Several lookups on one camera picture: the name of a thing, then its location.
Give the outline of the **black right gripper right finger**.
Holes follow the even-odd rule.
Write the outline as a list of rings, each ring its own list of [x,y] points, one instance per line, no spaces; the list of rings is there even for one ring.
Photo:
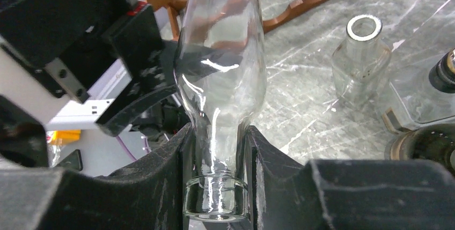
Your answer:
[[[245,145],[253,229],[454,229],[454,178],[428,160],[309,160],[254,126]]]

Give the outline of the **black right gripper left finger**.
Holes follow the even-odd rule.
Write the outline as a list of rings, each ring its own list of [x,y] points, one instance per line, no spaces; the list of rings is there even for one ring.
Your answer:
[[[165,145],[108,176],[45,161],[45,133],[1,131],[1,229],[187,229],[182,214],[184,126]]]

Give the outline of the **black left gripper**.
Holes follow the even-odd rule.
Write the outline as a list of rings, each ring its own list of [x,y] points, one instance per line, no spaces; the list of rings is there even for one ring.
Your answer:
[[[1,0],[1,51],[49,94],[79,103],[121,59],[131,80],[96,120],[102,132],[115,137],[177,90],[173,62],[178,43],[162,39],[150,4],[137,3]]]

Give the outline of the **clear glass wine bottle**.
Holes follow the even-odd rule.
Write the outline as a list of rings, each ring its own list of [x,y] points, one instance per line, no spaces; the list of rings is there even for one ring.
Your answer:
[[[193,220],[248,217],[243,140],[265,99],[263,41],[260,0],[188,0],[174,78],[194,131],[184,197]]]

